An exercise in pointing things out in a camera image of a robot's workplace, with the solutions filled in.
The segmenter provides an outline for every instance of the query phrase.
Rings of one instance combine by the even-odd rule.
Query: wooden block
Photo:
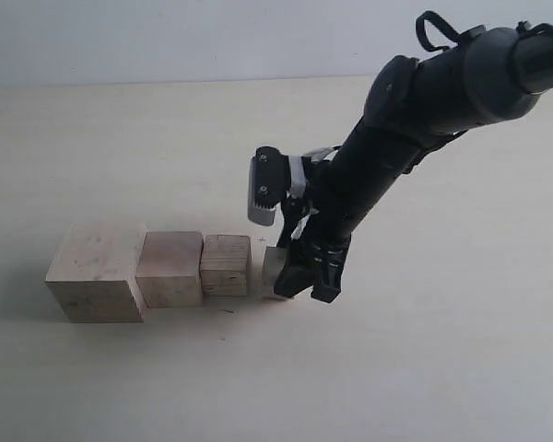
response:
[[[137,267],[137,283],[150,308],[200,306],[200,232],[147,232]]]
[[[260,277],[260,287],[258,293],[260,297],[267,299],[278,299],[286,301],[287,297],[279,296],[275,293],[275,281],[278,274],[285,265],[287,258],[287,249],[279,249],[277,247],[266,247],[265,260],[262,264],[262,274]]]
[[[205,295],[247,296],[251,260],[250,237],[207,236],[201,257],[201,282]]]
[[[45,284],[71,322],[143,322],[135,271],[146,233],[129,223],[70,227]]]

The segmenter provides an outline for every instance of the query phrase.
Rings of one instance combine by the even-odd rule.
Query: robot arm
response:
[[[425,24],[450,41],[437,47]],[[477,127],[522,118],[553,88],[553,26],[456,32],[432,11],[416,21],[428,60],[395,56],[378,74],[362,117],[341,146],[284,156],[271,146],[251,161],[248,217],[271,226],[287,259],[275,293],[332,302],[354,229],[401,175]]]

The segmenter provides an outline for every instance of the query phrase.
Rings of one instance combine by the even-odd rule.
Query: small wooden block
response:
[[[259,294],[260,297],[268,299],[278,299],[286,301],[287,297],[282,297],[275,293],[274,287],[278,274],[285,265],[287,258],[287,249],[277,247],[266,247],[265,260],[262,264],[262,274],[260,277]]]
[[[201,257],[201,282],[205,295],[247,296],[251,260],[250,237],[207,236]]]
[[[137,283],[150,308],[200,306],[200,232],[147,232]]]
[[[45,277],[71,322],[143,322],[135,270],[146,226],[74,224]]]

